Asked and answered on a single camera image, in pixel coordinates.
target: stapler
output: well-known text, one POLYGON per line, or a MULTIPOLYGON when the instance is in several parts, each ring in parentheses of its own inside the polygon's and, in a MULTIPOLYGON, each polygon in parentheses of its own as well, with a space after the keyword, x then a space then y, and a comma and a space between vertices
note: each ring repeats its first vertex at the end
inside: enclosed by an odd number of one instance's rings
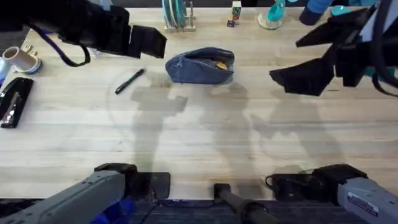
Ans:
POLYGON ((0 93, 0 128, 16 128, 33 80, 15 78, 0 93))

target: denim pouch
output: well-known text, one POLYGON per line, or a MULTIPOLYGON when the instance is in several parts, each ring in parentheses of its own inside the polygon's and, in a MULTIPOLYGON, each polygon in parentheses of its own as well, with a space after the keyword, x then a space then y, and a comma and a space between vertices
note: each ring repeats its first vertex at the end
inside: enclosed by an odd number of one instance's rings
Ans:
POLYGON ((234 60, 234 53, 229 50, 205 47, 171 58, 166 71, 176 83, 220 84, 234 73, 234 60), (216 62, 223 62, 227 69, 218 68, 216 62))

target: pen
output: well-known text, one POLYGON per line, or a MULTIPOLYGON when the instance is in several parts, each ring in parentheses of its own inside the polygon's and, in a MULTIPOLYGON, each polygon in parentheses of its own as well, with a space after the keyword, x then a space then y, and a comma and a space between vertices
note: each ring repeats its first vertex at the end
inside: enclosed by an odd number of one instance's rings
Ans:
POLYGON ((129 85, 132 83, 132 81, 134 81, 136 78, 140 77, 142 74, 144 74, 144 72, 145 72, 145 69, 144 69, 144 68, 140 69, 140 70, 139 70, 137 73, 135 73, 129 80, 125 81, 122 85, 120 85, 120 86, 116 89, 115 93, 116 93, 117 95, 120 94, 127 86, 129 86, 129 85))

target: wooden table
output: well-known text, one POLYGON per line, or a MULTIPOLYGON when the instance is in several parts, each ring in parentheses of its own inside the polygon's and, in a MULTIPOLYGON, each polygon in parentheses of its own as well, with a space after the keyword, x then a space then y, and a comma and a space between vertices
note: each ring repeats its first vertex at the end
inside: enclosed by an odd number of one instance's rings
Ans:
MULTIPOLYGON (((165 34, 165 60, 103 54, 81 68, 66 66, 35 32, 44 61, 17 129, 0 129, 0 198, 44 198, 106 162, 172 174, 170 198, 212 198, 227 182, 248 198, 271 198, 262 179, 349 163, 398 194, 398 104, 368 78, 357 88, 334 79, 321 97, 285 94, 269 70, 322 55, 327 46, 297 49, 312 30, 287 8, 284 25, 264 30, 265 9, 244 8, 240 25, 226 26, 230 9, 195 9, 196 32, 165 34), (221 47, 236 55, 229 85, 170 84, 164 68, 176 54, 221 47), (117 96, 134 72, 148 72, 117 96)), ((160 9, 130 9, 131 22, 164 32, 160 9)), ((80 48, 60 44, 75 61, 80 48)), ((16 76, 10 73, 6 83, 16 76)))

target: black cable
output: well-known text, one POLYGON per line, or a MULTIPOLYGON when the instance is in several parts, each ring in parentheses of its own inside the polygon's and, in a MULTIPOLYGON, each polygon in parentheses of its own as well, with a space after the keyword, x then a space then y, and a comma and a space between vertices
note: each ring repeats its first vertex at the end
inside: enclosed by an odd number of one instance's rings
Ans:
POLYGON ((371 41, 371 58, 376 72, 372 77, 372 82, 375 89, 377 89, 381 93, 398 97, 398 95, 389 93, 388 91, 384 90, 379 83, 379 76, 380 76, 386 83, 392 85, 395 88, 398 88, 398 80, 390 76, 388 73, 382 51, 384 24, 386 23, 391 2, 392 0, 382 0, 380 2, 377 14, 374 19, 372 41, 371 41))
POLYGON ((156 205, 154 205, 149 212, 144 216, 144 218, 142 218, 141 222, 139 222, 139 224, 143 224, 145 222, 145 220, 149 217, 149 215, 155 210, 155 208, 157 208, 159 206, 158 203, 156 203, 156 205))
POLYGON ((157 199, 156 191, 155 191, 155 189, 151 186, 151 184, 149 184, 149 188, 150 188, 151 191, 152 191, 152 194, 153 194, 153 196, 154 196, 154 200, 155 200, 156 204, 159 205, 159 206, 166 207, 166 208, 198 208, 198 209, 202 209, 202 208, 211 208, 211 207, 214 207, 214 206, 217 205, 217 203, 215 203, 214 200, 212 201, 211 205, 207 205, 207 206, 167 205, 167 204, 163 203, 163 201, 160 201, 160 200, 157 199))
POLYGON ((60 47, 50 37, 48 37, 43 32, 43 30, 41 28, 39 28, 38 26, 36 26, 33 23, 28 23, 27 25, 30 28, 32 28, 34 31, 36 31, 36 33, 38 33, 41 36, 41 38, 43 38, 44 41, 46 41, 46 43, 48 43, 59 54, 59 56, 61 57, 63 62, 65 62, 67 65, 69 65, 71 67, 80 67, 82 65, 90 63, 90 61, 91 61, 90 53, 88 52, 87 48, 83 44, 77 44, 77 45, 79 45, 83 49, 83 52, 85 53, 85 61, 82 63, 76 63, 76 62, 70 60, 70 58, 68 58, 68 56, 66 56, 65 53, 63 53, 63 51, 60 49, 60 47))

